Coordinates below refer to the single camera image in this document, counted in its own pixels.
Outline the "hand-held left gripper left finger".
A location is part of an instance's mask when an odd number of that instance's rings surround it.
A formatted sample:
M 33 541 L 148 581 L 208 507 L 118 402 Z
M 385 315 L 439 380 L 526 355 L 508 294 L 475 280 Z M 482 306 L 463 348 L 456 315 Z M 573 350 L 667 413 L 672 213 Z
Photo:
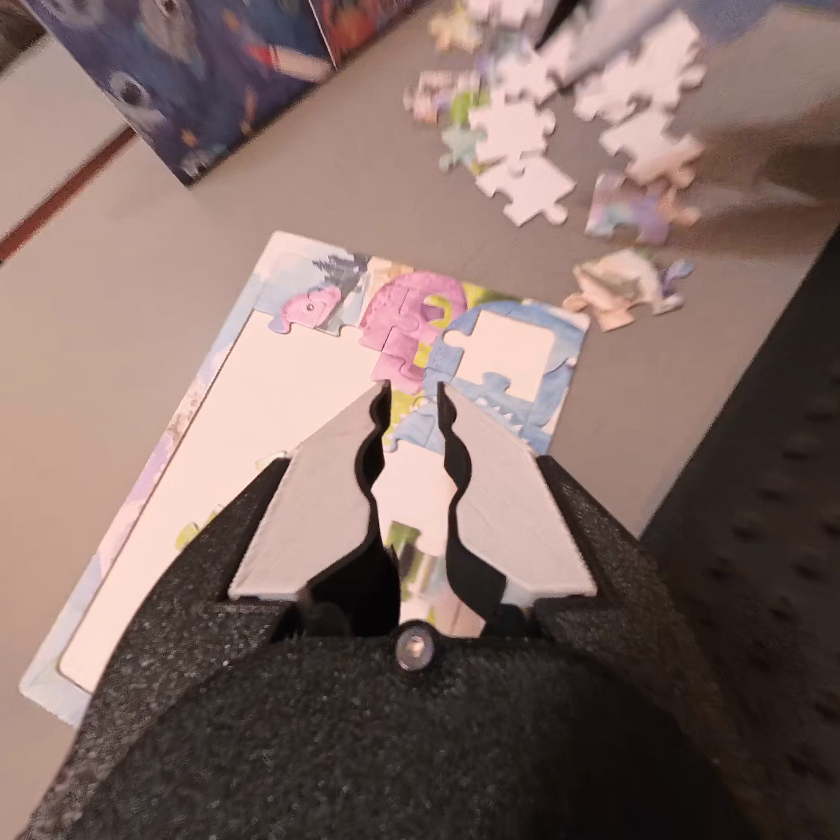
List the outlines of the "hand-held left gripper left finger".
M 229 586 L 232 601 L 299 601 L 382 547 L 372 488 L 385 467 L 391 387 L 377 383 L 293 452 Z

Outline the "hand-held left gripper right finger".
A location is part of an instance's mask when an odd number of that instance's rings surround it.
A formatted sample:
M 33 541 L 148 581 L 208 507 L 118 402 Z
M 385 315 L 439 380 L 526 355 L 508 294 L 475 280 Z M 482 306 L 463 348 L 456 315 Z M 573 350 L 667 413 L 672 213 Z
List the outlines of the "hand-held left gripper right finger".
M 448 582 L 461 601 L 593 597 L 597 583 L 530 447 L 452 385 L 438 387 Z

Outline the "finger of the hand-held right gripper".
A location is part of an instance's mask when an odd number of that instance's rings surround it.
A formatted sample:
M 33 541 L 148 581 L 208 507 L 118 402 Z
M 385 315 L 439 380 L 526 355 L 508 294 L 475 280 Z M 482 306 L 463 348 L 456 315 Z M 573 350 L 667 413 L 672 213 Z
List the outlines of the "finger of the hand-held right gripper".
M 560 83 L 575 83 L 633 47 L 676 9 L 676 1 L 555 1 L 540 20 L 535 49 Z

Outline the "dark tree puzzle piece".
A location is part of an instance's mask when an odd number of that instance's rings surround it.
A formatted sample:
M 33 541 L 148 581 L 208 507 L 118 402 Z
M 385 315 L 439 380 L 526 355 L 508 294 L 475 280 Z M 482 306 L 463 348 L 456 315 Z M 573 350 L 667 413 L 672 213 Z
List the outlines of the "dark tree puzzle piece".
M 421 551 L 417 547 L 419 536 L 418 529 L 392 521 L 385 546 L 397 561 L 401 622 L 420 620 L 436 626 L 447 597 L 445 559 Z

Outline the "light blue printed puzzle piece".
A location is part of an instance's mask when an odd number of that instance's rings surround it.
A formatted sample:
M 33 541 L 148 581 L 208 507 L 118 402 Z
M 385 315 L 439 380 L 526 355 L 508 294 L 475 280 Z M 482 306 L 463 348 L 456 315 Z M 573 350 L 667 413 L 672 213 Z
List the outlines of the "light blue printed puzzle piece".
M 571 369 L 562 364 L 541 380 L 533 400 L 510 394 L 510 380 L 498 373 L 485 373 L 480 383 L 428 371 L 423 379 L 422 396 L 383 438 L 383 447 L 394 452 L 406 441 L 443 454 L 445 442 L 438 427 L 438 385 L 454 387 L 478 408 L 493 416 L 508 432 L 520 437 L 538 455 L 549 453 L 557 416 L 571 383 Z

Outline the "landscape jigsaw puzzle board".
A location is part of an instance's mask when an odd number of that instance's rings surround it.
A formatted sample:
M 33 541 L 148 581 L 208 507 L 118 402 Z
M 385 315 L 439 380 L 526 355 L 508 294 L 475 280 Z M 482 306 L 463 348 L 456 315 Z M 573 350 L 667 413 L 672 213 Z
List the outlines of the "landscape jigsaw puzzle board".
M 216 517 L 272 460 L 291 455 L 377 382 L 372 372 L 380 354 L 360 345 L 360 324 L 343 327 L 337 337 L 300 325 L 288 334 L 268 329 L 270 315 L 262 311 L 262 298 L 279 269 L 297 259 L 329 255 L 367 259 L 369 286 L 361 318 L 385 283 L 412 271 L 427 271 L 293 234 L 272 235 L 140 477 L 21 679 L 24 697 L 68 725 L 80 724 L 130 618 L 177 556 L 177 533 L 188 522 Z M 438 371 L 480 383 L 483 374 L 498 373 L 510 380 L 510 394 L 530 401 L 542 378 L 562 364 L 571 369 L 572 381 L 591 325 L 586 314 L 458 282 L 465 290 L 467 310 L 456 318 L 444 315 L 437 321 L 442 332 L 434 344 L 419 347 L 415 363 L 424 368 L 423 378 L 428 371 Z M 424 380 L 416 395 L 392 389 L 391 420 L 383 437 L 412 410 L 423 390 Z M 391 522 L 401 522 L 420 531 L 416 544 L 421 551 L 443 555 L 445 508 L 454 491 L 444 473 L 443 456 L 406 441 L 396 451 L 385 451 L 385 475 L 374 491 L 384 538 Z M 477 634 L 478 616 L 448 584 L 446 588 L 436 628 L 452 636 Z

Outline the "pile of puzzle pieces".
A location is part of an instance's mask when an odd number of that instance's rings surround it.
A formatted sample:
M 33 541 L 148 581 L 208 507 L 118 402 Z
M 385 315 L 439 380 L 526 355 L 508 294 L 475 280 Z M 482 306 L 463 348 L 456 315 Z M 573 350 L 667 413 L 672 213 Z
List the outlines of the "pile of puzzle pieces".
M 417 123 L 443 125 L 443 172 L 461 165 L 487 196 L 504 193 L 505 215 L 516 226 L 539 215 L 560 225 L 576 182 L 547 155 L 557 127 L 549 103 L 568 93 L 577 119 L 602 122 L 604 152 L 626 160 L 622 171 L 595 178 L 586 233 L 607 238 L 631 227 L 639 244 L 662 245 L 673 226 L 693 225 L 700 215 L 679 194 L 694 181 L 704 146 L 671 128 L 683 95 L 707 72 L 700 29 L 676 2 L 603 68 L 560 83 L 535 49 L 547 11 L 548 2 L 455 2 L 436 14 L 428 24 L 436 48 L 464 50 L 474 66 L 423 71 L 403 106 Z

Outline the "pink corner puzzle piece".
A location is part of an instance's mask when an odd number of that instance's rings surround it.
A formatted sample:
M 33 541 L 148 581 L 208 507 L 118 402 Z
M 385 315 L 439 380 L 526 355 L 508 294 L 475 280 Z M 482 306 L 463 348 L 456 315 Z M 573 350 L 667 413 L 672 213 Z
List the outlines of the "pink corner puzzle piece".
M 268 329 L 288 334 L 293 326 L 339 336 L 356 327 L 369 286 L 367 259 L 327 255 L 297 259 L 282 267 L 262 297 Z

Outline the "joined printed puzzle pieces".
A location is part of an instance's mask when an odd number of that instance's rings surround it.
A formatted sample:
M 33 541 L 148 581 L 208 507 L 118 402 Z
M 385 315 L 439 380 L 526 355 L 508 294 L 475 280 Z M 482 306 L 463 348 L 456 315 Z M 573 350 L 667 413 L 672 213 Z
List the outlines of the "joined printed puzzle pieces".
M 441 334 L 437 321 L 467 310 L 462 285 L 448 276 L 412 271 L 385 283 L 360 321 L 360 345 L 379 352 L 372 378 L 392 389 L 416 395 L 423 389 L 424 368 L 415 363 L 421 344 L 432 346 Z

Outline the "beige printed puzzle piece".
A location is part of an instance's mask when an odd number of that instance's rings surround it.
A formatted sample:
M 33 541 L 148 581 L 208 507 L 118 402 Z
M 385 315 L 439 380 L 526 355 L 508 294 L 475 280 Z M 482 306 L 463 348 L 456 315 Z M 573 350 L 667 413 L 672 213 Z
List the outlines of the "beige printed puzzle piece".
M 594 316 L 604 333 L 634 322 L 633 310 L 646 306 L 654 316 L 681 309 L 679 284 L 695 265 L 678 259 L 661 266 L 643 249 L 625 248 L 573 268 L 578 290 L 563 300 L 568 312 Z

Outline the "grey desk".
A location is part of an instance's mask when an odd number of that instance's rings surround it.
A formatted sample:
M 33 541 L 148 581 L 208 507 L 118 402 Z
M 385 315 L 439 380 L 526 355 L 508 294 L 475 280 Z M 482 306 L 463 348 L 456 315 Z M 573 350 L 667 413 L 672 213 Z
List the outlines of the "grey desk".
M 36 774 L 70 731 L 18 692 L 276 230 L 561 301 L 607 248 L 515 228 L 404 113 L 436 53 L 428 5 L 186 188 L 134 140 L 2 268 L 2 759 Z M 678 126 L 700 175 L 815 204 L 703 220 L 681 311 L 587 339 L 553 454 L 639 535 L 838 225 L 838 18 L 780 6 L 710 61 Z

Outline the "adjacent white desk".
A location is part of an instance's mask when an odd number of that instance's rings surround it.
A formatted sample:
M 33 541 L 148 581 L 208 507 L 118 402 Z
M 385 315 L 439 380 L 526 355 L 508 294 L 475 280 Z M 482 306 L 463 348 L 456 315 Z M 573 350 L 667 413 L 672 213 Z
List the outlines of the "adjacent white desk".
M 134 131 L 52 36 L 1 82 L 1 261 L 59 214 Z

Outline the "printed jigsaw puzzle box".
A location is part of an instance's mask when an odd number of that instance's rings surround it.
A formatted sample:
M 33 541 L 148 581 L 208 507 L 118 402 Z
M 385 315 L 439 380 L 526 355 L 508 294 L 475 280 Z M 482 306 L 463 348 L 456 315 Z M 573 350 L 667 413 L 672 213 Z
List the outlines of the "printed jigsaw puzzle box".
M 24 5 L 190 186 L 422 2 Z

